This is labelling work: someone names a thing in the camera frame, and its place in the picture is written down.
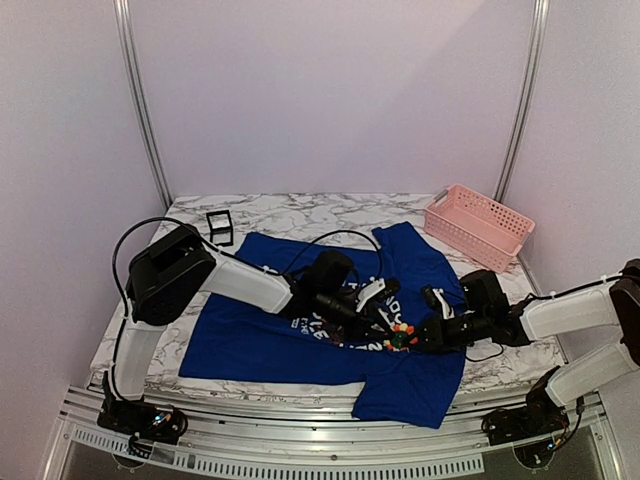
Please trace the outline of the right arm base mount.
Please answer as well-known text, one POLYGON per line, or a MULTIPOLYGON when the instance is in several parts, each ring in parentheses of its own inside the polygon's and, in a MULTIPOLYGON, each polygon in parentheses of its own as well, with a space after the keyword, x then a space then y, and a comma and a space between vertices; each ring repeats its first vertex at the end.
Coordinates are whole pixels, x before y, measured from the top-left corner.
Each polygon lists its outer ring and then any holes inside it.
POLYGON ((558 448, 573 436, 564 408, 542 400, 513 409, 498 408, 483 417, 481 430, 488 436, 491 445, 530 439, 561 430, 561 436, 552 440, 550 449, 558 448))

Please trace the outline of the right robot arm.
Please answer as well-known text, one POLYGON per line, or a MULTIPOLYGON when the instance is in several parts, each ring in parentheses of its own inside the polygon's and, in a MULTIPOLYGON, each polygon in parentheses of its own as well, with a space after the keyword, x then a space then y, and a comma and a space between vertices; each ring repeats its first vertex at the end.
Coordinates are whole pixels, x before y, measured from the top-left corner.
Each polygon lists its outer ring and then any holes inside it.
POLYGON ((461 281, 465 311, 451 312, 443 296, 431 288, 423 295, 436 315, 410 334, 412 350, 445 354, 489 339, 509 347, 528 346, 547 337, 596 327, 619 329, 619 340, 592 350, 547 372, 530 390, 517 415, 517 427, 537 436, 552 424, 556 410, 619 377, 639 369, 639 262, 561 293, 529 295, 511 304, 497 276, 477 270, 461 281))

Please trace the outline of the blue printed t-shirt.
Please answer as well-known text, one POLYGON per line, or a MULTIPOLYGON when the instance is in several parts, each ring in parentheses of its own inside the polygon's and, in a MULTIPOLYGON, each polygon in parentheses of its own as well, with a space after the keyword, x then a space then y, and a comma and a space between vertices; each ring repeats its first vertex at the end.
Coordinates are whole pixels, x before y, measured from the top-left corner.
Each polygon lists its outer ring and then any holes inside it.
MULTIPOLYGON (((434 313, 421 295, 425 286, 444 291, 460 311, 462 288, 440 251, 408 222, 372 232, 378 251, 353 248, 342 254, 355 263, 356 278, 377 272, 398 279, 400 292, 383 307, 395 325, 416 327, 434 313)), ((437 429, 459 388, 461 353, 393 352, 379 342, 337 345, 316 314, 284 320, 219 295, 209 297, 179 368, 183 378, 238 382, 363 385, 352 414, 365 421, 390 420, 437 429)))

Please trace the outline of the orange yellow flower brooch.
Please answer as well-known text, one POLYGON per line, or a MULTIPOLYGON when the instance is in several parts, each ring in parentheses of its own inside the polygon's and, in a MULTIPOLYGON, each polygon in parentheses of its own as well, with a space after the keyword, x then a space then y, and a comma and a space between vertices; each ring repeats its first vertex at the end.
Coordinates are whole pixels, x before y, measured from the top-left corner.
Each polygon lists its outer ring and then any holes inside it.
POLYGON ((402 323, 392 328, 391 336, 383 341, 383 345, 387 350, 401 352, 408 351, 409 347, 418 341, 415 327, 402 323))

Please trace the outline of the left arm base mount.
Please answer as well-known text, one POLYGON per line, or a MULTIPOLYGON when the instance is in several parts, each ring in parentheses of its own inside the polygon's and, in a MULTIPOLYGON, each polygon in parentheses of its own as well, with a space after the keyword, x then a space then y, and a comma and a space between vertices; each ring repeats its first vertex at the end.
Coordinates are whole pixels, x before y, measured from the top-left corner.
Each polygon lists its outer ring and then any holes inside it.
POLYGON ((143 400, 105 399, 97 425, 134 440, 176 445, 188 429, 188 418, 172 406, 158 407, 143 400))

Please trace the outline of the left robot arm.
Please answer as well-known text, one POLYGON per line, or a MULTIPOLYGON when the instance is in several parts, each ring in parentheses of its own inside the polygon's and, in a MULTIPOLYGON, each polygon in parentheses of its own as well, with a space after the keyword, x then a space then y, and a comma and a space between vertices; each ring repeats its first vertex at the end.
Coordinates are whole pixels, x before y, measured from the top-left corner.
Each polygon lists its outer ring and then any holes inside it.
POLYGON ((148 426, 142 405, 144 384, 157 344, 201 292, 219 295, 281 318, 316 314, 341 342, 381 341, 391 327, 378 308, 400 288, 376 275, 348 289, 352 260, 336 250, 321 253, 295 273, 256 266, 203 238, 180 221, 169 233, 135 255, 126 281, 116 279, 124 314, 112 360, 104 375, 114 401, 111 419, 128 434, 148 426))

